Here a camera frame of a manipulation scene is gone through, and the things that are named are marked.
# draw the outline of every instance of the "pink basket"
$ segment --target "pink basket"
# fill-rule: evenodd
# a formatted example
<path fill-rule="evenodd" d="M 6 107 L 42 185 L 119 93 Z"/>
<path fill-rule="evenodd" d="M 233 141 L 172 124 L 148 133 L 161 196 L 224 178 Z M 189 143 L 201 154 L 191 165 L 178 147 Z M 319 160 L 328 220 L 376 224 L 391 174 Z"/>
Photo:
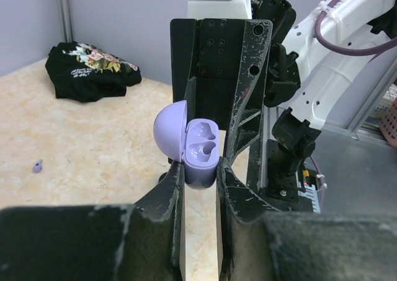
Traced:
<path fill-rule="evenodd" d="M 389 144 L 397 148 L 397 98 L 384 114 L 380 123 L 380 131 Z"/>

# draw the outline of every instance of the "table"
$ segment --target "table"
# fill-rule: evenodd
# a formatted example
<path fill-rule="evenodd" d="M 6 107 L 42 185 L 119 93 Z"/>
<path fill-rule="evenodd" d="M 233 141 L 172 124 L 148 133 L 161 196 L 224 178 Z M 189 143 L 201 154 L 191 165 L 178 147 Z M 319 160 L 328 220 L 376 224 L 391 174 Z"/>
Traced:
<path fill-rule="evenodd" d="M 45 60 L 0 78 L 0 209 L 133 203 L 168 170 L 153 139 L 171 86 L 149 79 L 125 97 L 56 99 Z M 43 170 L 32 172 L 43 159 Z M 233 165 L 245 181 L 248 152 Z M 215 186 L 185 188 L 186 279 L 217 280 Z"/>

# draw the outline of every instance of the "screw hole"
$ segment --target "screw hole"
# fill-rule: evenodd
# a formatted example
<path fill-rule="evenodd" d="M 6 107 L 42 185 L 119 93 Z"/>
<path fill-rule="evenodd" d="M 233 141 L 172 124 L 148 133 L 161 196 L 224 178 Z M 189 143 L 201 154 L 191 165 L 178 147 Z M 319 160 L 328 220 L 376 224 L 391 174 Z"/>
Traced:
<path fill-rule="evenodd" d="M 254 34 L 258 36 L 261 33 L 263 33 L 263 27 L 261 25 L 256 25 L 254 27 Z"/>
<path fill-rule="evenodd" d="M 249 73 L 250 73 L 251 75 L 253 75 L 253 76 L 258 75 L 258 73 L 259 73 L 259 67 L 258 67 L 258 66 L 255 66 L 255 65 L 252 65 L 252 66 L 249 68 Z"/>

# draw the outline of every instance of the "folded black shirt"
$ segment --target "folded black shirt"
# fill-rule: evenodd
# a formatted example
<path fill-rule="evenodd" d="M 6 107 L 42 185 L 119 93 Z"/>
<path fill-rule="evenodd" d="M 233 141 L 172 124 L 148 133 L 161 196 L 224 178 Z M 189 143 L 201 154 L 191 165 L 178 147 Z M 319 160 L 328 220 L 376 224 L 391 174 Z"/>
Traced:
<path fill-rule="evenodd" d="M 139 67 L 92 45 L 61 42 L 51 49 L 45 68 L 56 98 L 95 102 L 125 96 L 127 86 L 141 82 Z"/>

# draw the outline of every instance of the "white wall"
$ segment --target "white wall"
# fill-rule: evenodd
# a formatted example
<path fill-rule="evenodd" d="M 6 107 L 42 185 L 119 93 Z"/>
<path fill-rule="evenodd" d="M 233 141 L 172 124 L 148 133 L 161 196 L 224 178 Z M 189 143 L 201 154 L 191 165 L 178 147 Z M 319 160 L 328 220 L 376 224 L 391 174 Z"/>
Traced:
<path fill-rule="evenodd" d="M 169 22 L 186 17 L 188 0 L 70 0 L 76 41 L 92 43 L 141 67 L 143 76 L 171 83 Z M 297 22 L 321 0 L 288 0 Z M 347 126 L 397 51 L 368 64 L 328 120 Z"/>
<path fill-rule="evenodd" d="M 0 0 L 0 76 L 41 60 L 62 40 L 56 0 Z"/>

